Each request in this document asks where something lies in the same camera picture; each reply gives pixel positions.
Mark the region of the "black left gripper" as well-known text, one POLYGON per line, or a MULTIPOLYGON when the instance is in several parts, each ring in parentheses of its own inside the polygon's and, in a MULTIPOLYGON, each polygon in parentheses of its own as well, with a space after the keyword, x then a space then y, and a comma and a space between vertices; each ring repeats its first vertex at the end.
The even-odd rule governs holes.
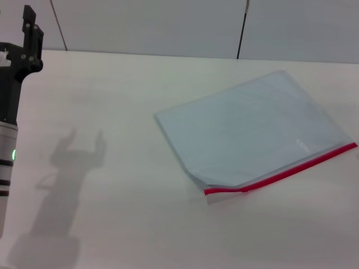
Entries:
POLYGON ((44 33, 35 23, 36 13, 24 5, 22 32, 23 47, 1 43, 1 52, 7 52, 10 66, 1 67, 1 121, 17 124, 21 87, 24 79, 43 69, 42 47, 44 33))

